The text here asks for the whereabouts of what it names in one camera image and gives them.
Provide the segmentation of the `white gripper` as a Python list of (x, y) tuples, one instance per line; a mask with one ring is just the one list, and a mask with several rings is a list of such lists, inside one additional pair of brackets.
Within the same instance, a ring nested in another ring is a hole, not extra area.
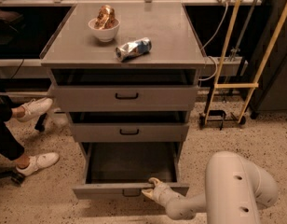
[(161, 182), (158, 178), (151, 177), (148, 181), (154, 185), (154, 189), (143, 189), (142, 194), (161, 206), (166, 206), (173, 199), (183, 198), (182, 194), (172, 190), (168, 184)]

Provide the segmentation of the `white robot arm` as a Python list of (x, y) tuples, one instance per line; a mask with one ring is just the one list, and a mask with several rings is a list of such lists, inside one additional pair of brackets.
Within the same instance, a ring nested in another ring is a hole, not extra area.
[(155, 177), (154, 186), (142, 194), (165, 208), (173, 220), (207, 215), (207, 224), (261, 224), (259, 211), (272, 206), (279, 197), (273, 176), (240, 155), (221, 151), (209, 159), (205, 172), (205, 191), (185, 197)]

